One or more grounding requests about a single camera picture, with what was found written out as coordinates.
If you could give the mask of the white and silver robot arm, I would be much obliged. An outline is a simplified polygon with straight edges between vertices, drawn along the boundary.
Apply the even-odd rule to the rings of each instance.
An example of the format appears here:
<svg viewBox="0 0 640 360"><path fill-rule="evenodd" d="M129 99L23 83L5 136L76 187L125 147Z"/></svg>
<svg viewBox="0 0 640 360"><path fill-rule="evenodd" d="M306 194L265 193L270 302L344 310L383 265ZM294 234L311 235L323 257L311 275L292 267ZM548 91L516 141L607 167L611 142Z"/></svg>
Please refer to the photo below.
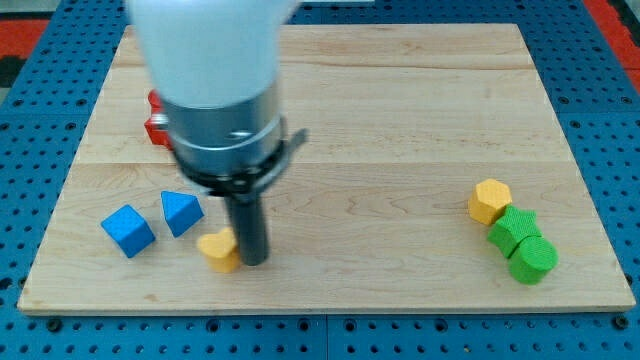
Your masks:
<svg viewBox="0 0 640 360"><path fill-rule="evenodd" d="M128 0L181 172L251 199L286 169L279 32L299 0Z"/></svg>

